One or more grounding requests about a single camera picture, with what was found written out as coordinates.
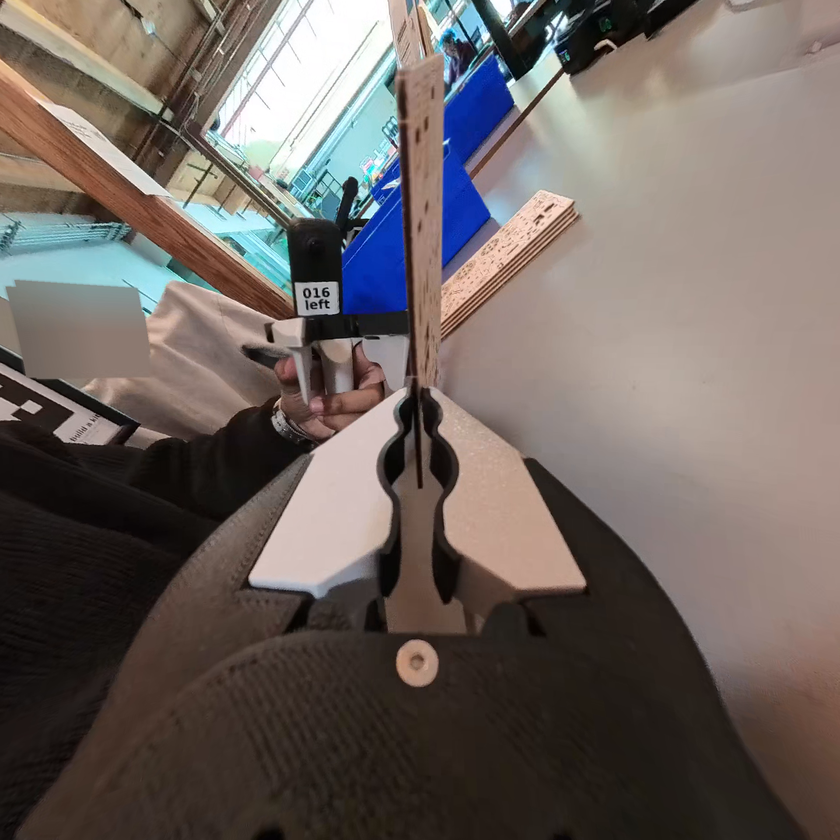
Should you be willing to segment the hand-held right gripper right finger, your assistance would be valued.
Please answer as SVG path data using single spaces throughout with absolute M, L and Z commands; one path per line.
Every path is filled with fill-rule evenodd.
M 522 454 L 438 389 L 423 391 L 429 468 L 442 493 L 434 585 L 488 618 L 501 603 L 577 595 L 586 581 Z

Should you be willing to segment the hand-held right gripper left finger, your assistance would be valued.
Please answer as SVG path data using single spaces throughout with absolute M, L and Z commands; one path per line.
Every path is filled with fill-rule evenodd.
M 348 587 L 393 592 L 402 557 L 395 483 L 414 409 L 404 387 L 314 452 L 249 573 L 253 588 L 316 599 Z

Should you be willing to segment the laser-cut plywood sheet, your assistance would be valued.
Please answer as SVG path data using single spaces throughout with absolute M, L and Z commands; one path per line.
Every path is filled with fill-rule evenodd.
M 442 339 L 444 57 L 433 53 L 395 75 L 406 299 L 411 330 L 416 483 L 424 485 L 422 397 L 438 383 Z

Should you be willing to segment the person's left forearm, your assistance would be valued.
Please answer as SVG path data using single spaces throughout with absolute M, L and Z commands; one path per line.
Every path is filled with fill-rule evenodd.
M 213 434 L 152 444 L 129 467 L 128 484 L 201 518 L 227 519 L 311 452 L 277 434 L 270 422 L 275 402 L 246 408 Z

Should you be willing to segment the person's left hand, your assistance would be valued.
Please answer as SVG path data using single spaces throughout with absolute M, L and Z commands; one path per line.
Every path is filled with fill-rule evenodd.
M 311 368 L 309 404 L 301 398 L 298 374 L 292 358 L 279 360 L 274 372 L 280 385 L 281 405 L 288 418 L 318 441 L 318 445 L 360 419 L 385 398 L 382 368 L 370 362 L 360 343 L 353 346 L 353 388 L 332 395 L 323 383 L 322 361 L 316 359 Z

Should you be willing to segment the blue covered table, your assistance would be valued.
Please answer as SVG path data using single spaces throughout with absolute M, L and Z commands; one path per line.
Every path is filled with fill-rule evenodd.
M 444 141 L 466 165 L 514 108 L 496 56 L 479 64 L 444 107 Z
M 473 182 L 450 146 L 444 148 L 442 265 L 446 266 L 490 219 Z M 344 314 L 406 309 L 401 190 L 384 190 L 383 200 L 343 252 Z

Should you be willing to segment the silver wristwatch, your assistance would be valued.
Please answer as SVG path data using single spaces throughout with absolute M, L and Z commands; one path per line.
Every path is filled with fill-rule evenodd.
M 305 448 L 307 451 L 312 451 L 317 447 L 318 441 L 288 418 L 282 408 L 280 398 L 272 407 L 270 422 L 277 434 L 289 443 Z

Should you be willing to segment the large window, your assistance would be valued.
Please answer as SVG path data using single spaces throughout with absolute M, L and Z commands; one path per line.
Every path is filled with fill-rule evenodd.
M 386 1 L 287 1 L 219 109 L 217 136 L 248 165 L 294 176 L 392 52 Z

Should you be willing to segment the stack of plywood sheets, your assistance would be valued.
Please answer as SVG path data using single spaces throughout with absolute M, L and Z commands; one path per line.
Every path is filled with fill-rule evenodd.
M 442 289 L 447 338 L 577 220 L 574 199 L 541 190 L 448 278 Z

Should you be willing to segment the brown wooden beam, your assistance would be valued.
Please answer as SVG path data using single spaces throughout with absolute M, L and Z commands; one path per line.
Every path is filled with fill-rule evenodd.
M 39 120 L 38 108 L 28 104 L 29 96 L 49 101 L 2 61 L 2 131 L 228 298 L 274 319 L 293 316 L 287 294 L 198 224 L 174 199 L 144 196 L 118 176 L 100 170 L 84 150 L 65 155 L 68 148 L 55 147 Z

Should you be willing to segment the white paper sheet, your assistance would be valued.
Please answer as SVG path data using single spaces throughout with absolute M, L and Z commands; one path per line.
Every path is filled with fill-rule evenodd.
M 92 122 L 72 108 L 32 96 L 28 97 L 28 104 L 38 108 L 38 118 L 49 133 L 51 143 L 55 147 L 61 144 L 69 149 L 65 155 L 85 151 L 88 158 L 96 161 L 100 170 L 118 176 L 136 192 L 144 196 L 173 199 L 166 187 L 132 161 Z

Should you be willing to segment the person's black sweater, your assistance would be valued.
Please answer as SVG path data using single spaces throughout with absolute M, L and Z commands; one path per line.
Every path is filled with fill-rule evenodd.
M 217 443 L 72 445 L 2 422 L 2 838 L 65 769 L 148 611 L 215 526 L 189 491 Z

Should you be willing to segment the black white marker card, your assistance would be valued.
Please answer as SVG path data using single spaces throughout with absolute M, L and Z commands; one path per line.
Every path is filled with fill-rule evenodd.
M 74 445 L 123 445 L 140 424 L 61 380 L 28 377 L 15 353 L 2 349 L 1 418 L 39 427 Z

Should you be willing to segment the black device with green light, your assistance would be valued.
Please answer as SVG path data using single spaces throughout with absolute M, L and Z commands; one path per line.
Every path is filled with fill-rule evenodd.
M 606 52 L 640 35 L 653 1 L 570 2 L 567 26 L 553 42 L 566 75 L 574 76 Z

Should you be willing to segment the black post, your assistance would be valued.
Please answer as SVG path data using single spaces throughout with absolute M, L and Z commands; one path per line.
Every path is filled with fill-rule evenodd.
M 518 81 L 526 76 L 529 71 L 522 54 L 513 45 L 511 37 L 501 17 L 491 1 L 472 1 L 478 16 L 488 29 L 490 38 L 497 48 L 497 52 L 503 59 L 513 79 Z

